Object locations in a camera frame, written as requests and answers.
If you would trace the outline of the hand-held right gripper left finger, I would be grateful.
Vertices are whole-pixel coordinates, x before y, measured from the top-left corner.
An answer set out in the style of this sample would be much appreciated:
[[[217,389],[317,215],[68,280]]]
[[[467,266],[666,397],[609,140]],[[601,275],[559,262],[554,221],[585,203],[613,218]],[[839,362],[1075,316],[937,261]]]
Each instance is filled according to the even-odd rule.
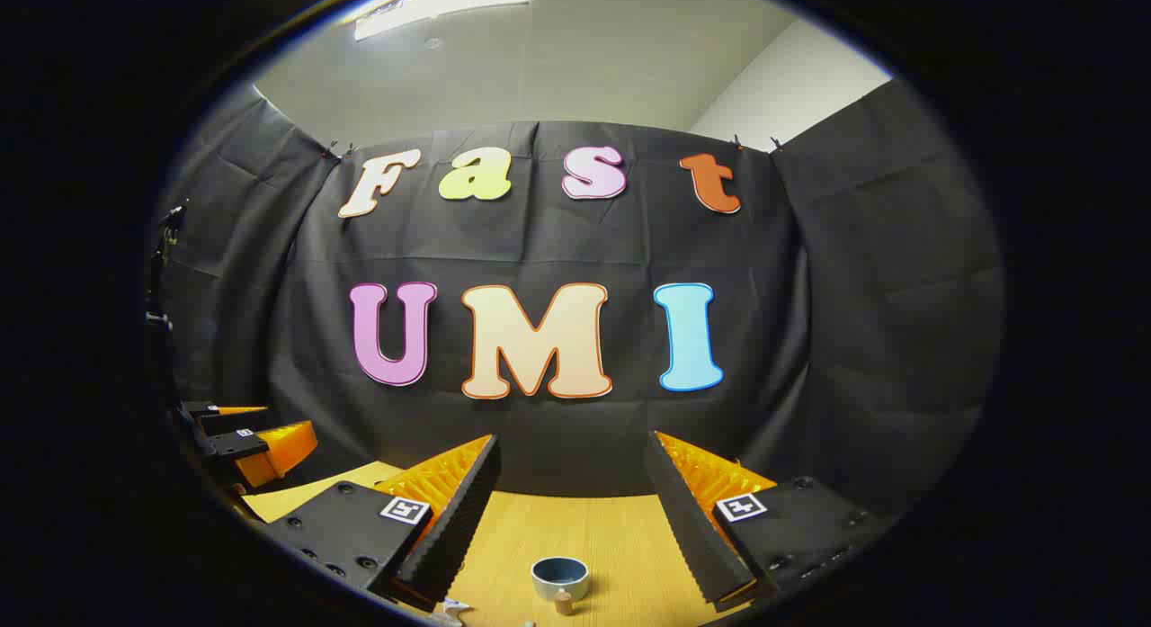
[[[460,572],[501,471],[486,434],[365,487],[340,480],[268,523],[280,545],[350,587],[432,610]]]

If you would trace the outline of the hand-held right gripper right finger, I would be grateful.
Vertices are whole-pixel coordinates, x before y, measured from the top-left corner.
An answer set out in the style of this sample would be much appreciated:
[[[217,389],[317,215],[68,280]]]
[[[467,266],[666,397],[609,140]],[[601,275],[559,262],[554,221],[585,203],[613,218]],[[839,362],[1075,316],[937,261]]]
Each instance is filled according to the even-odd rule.
[[[706,603],[777,604],[839,569],[891,528],[810,476],[773,482],[661,431],[647,475]]]

